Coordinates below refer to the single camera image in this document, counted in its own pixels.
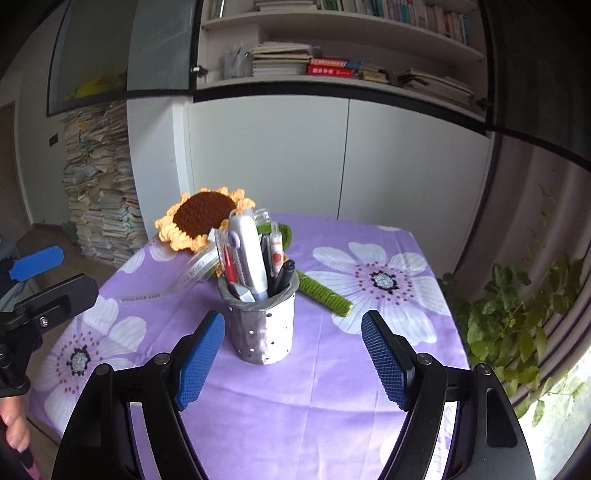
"white wall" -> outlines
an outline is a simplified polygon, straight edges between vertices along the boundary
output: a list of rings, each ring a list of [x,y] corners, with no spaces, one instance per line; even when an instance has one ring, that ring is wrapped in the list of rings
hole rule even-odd
[[[127,101],[129,151],[135,188],[148,237],[182,193],[195,193],[189,161],[187,106],[192,98],[158,97]]]
[[[61,224],[70,217],[61,184],[66,164],[61,116],[47,118],[46,94],[51,53],[64,14],[61,5],[29,37],[0,80],[0,105],[18,90],[17,163],[25,207],[33,223]],[[58,143],[49,138],[58,134]]]

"stack of paper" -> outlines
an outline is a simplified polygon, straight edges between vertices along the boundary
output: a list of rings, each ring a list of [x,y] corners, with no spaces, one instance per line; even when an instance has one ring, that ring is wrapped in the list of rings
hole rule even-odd
[[[64,119],[64,186],[82,254],[121,267],[148,241],[129,154],[125,102]]]
[[[255,6],[261,12],[276,10],[317,10],[316,0],[255,0]]]
[[[318,47],[305,43],[265,42],[251,50],[252,75],[305,75]]]
[[[403,73],[398,80],[407,90],[426,93],[462,107],[470,107],[475,95],[469,85],[459,80],[452,77],[438,77],[415,69]]]

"cabinet door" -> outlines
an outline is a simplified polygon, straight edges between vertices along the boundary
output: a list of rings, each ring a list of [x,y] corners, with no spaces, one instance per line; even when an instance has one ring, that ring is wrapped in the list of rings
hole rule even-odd
[[[57,34],[47,114],[124,98],[138,0],[72,0]]]
[[[190,89],[199,20],[195,32],[193,25],[202,6],[202,0],[138,1],[129,46],[129,92]]]
[[[271,212],[336,218],[348,100],[269,95],[189,106],[195,187],[243,188]]]
[[[591,44],[572,19],[574,2],[480,3],[496,77],[489,127],[590,170]]]
[[[453,271],[488,172],[489,139],[398,107],[351,100],[339,219],[411,232]]]

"blue gripper pad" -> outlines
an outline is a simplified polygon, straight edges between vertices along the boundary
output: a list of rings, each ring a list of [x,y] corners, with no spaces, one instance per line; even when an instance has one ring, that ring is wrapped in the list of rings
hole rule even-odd
[[[225,333],[223,316],[216,313],[181,368],[178,393],[174,398],[181,411],[197,400],[201,393]]]
[[[58,267],[63,261],[64,251],[53,245],[26,257],[17,258],[10,270],[10,278],[15,281],[26,281],[39,273]]]
[[[406,410],[409,404],[407,376],[384,336],[379,331],[370,312],[367,312],[361,320],[361,337],[388,399],[396,402],[401,410]]]

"yellow object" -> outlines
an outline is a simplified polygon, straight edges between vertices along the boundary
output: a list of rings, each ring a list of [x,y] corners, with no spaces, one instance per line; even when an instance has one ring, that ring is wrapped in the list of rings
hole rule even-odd
[[[211,192],[209,189],[201,189],[197,193]],[[245,210],[248,208],[254,208],[255,202],[249,198],[245,198],[244,190],[238,189],[229,193],[226,187],[215,190],[216,193],[221,193],[229,197],[236,205],[237,210]],[[156,220],[156,228],[160,231],[159,237],[163,242],[169,242],[170,248],[175,251],[190,249],[193,252],[199,252],[208,243],[207,235],[198,235],[195,238],[190,237],[187,232],[182,231],[176,223],[174,223],[174,216],[178,212],[179,208],[186,203],[191,195],[183,193],[181,195],[181,201],[175,203],[166,211],[166,215],[159,220]],[[219,226],[212,225],[212,228],[228,228],[228,219],[225,219]]]
[[[97,93],[115,90],[119,87],[120,81],[118,81],[115,77],[108,74],[101,75],[100,77],[94,78],[89,82],[80,85],[76,90],[76,98],[96,95]]]

